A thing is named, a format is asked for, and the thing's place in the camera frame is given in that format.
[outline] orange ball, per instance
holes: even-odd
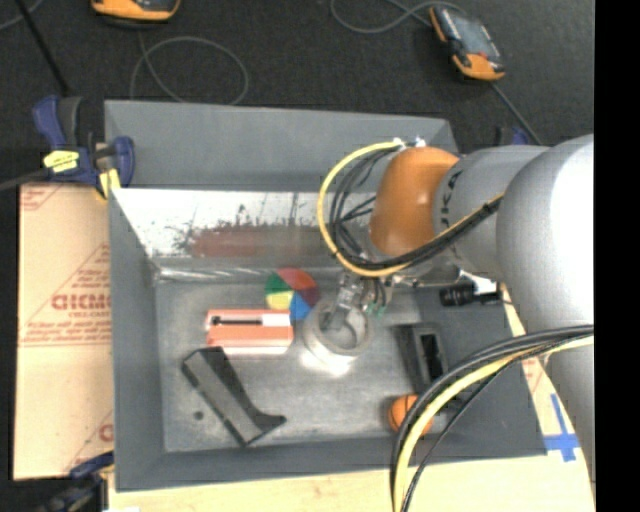
[[[409,409],[411,409],[411,406],[414,404],[417,398],[418,395],[403,395],[393,401],[391,407],[389,407],[389,410],[387,411],[387,419],[389,420],[389,425],[394,432],[398,431],[400,425],[402,424],[402,421],[404,420],[404,417],[407,415],[407,412],[409,411]],[[429,420],[429,422],[422,430],[423,436],[426,435],[426,433],[429,431],[431,425],[433,425],[433,418]]]

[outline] blue tape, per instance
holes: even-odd
[[[561,433],[556,435],[544,436],[544,444],[547,448],[547,451],[560,450],[560,453],[562,454],[562,460],[564,462],[574,461],[576,460],[576,454],[574,450],[580,448],[578,437],[567,430],[567,425],[564,422],[564,418],[562,417],[562,410],[560,409],[560,401],[558,399],[558,395],[556,395],[555,393],[551,394],[551,403],[553,404],[553,409],[556,412],[556,418],[558,418]]]

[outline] blue clamp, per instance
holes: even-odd
[[[101,177],[112,169],[117,173],[119,185],[126,187],[131,183],[135,167],[133,141],[125,136],[116,137],[106,148],[97,151],[79,146],[75,132],[80,101],[79,97],[47,96],[33,107],[36,129],[51,148],[44,159],[46,179],[86,183],[106,196],[108,190]],[[104,157],[112,157],[114,165],[101,170],[97,161]]]
[[[113,456],[113,450],[107,453],[103,453],[89,459],[82,464],[74,467],[69,472],[69,478],[72,480],[80,480],[82,478],[87,478],[92,474],[97,473],[101,469],[106,468],[107,466],[111,466],[115,462],[115,458]]]

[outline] black object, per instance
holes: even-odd
[[[473,281],[462,281],[440,290],[440,303],[443,306],[464,306],[472,302],[481,304],[500,302],[500,294],[481,293],[476,295],[476,286]]]
[[[182,372],[242,446],[248,446],[287,420],[284,416],[264,414],[253,405],[220,347],[196,350],[183,361]]]
[[[69,87],[69,84],[67,83],[67,81],[64,79],[64,76],[62,76],[62,73],[60,72],[60,68],[56,64],[56,61],[53,59],[53,56],[49,51],[49,47],[44,42],[44,39],[42,38],[40,31],[38,30],[35,23],[33,22],[29,9],[27,9],[27,7],[24,5],[24,2],[22,0],[15,0],[15,3],[18,6],[18,9],[20,10],[20,14],[22,14],[24,21],[27,23],[29,30],[33,34],[33,38],[36,40],[36,43],[38,44],[38,48],[40,48],[40,51],[42,52],[43,57],[47,61],[47,64],[49,65],[49,68],[51,69],[53,76],[58,82],[58,85],[60,86],[60,93],[62,94],[62,96],[68,96],[69,92],[71,91],[71,88]]]
[[[395,329],[395,338],[416,393],[425,391],[449,370],[436,326],[402,325]]]

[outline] yellow cable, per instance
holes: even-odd
[[[577,348],[581,346],[585,346],[593,343],[593,338],[584,338],[578,339],[575,341],[571,341],[564,345],[554,347],[549,352],[559,352],[560,350],[566,350],[570,348]],[[436,396],[433,401],[429,403],[426,409],[422,412],[422,414],[418,417],[413,427],[409,430],[409,434],[405,440],[405,443],[402,446],[400,451],[400,455],[398,457],[398,463],[396,464],[396,473],[394,480],[394,493],[393,493],[393,510],[395,512],[400,512],[402,509],[402,503],[405,495],[405,486],[407,481],[407,473],[409,470],[409,459],[411,458],[411,454],[418,442],[418,439],[422,436],[422,431],[427,423],[438,413],[444,405],[451,400],[458,393],[469,387],[470,385],[478,382],[495,372],[502,369],[504,366],[509,364],[514,359],[525,355],[529,352],[537,351],[537,348],[529,348],[526,350],[521,350],[509,356],[505,356],[497,361],[492,361],[482,366],[481,368],[471,372],[468,375],[465,375],[461,379],[454,382],[451,386],[446,388],[442,393]]]
[[[370,146],[366,146],[364,148],[360,148],[360,149],[354,151],[353,153],[347,155],[342,160],[340,160],[329,171],[329,174],[327,174],[326,178],[322,182],[322,186],[320,187],[320,192],[318,192],[318,201],[317,201],[317,204],[316,204],[316,217],[318,219],[318,227],[320,228],[320,233],[322,235],[322,238],[324,239],[324,242],[327,244],[327,247],[329,247],[329,250],[336,256],[338,261],[345,268],[347,268],[348,270],[351,270],[351,272],[353,272],[354,274],[358,274],[358,275],[364,276],[364,277],[384,277],[384,276],[388,276],[390,274],[394,274],[394,273],[398,272],[399,270],[402,270],[402,269],[408,267],[411,264],[411,262],[401,263],[401,264],[398,264],[398,265],[394,265],[392,267],[382,268],[382,269],[378,269],[378,270],[365,269],[365,268],[359,267],[359,266],[354,265],[353,263],[351,263],[347,258],[344,257],[344,255],[340,252],[340,249],[338,249],[338,247],[336,246],[334,241],[331,239],[331,235],[329,234],[329,230],[327,229],[327,226],[326,226],[326,224],[324,222],[324,199],[325,199],[325,197],[327,195],[327,191],[329,190],[329,187],[331,186],[331,182],[351,162],[353,162],[354,160],[366,155],[367,153],[372,153],[374,151],[381,151],[381,150],[385,150],[385,149],[401,148],[401,147],[404,147],[404,143],[402,141],[379,142],[379,143],[371,144]],[[497,195],[490,202],[493,202],[493,201],[496,201],[496,200],[502,198],[503,195],[504,194]],[[477,210],[474,210],[469,215],[466,215],[466,216],[462,217],[460,220],[458,220],[457,222],[452,224],[450,227],[445,229],[437,237],[433,238],[429,243],[433,243],[433,242],[437,241],[438,239],[440,239],[441,237],[444,237],[449,232],[451,232],[453,229],[455,229],[458,225],[460,225],[461,223],[466,221],[472,215],[475,215],[476,213],[478,213],[480,210],[482,210],[482,207],[478,208]]]

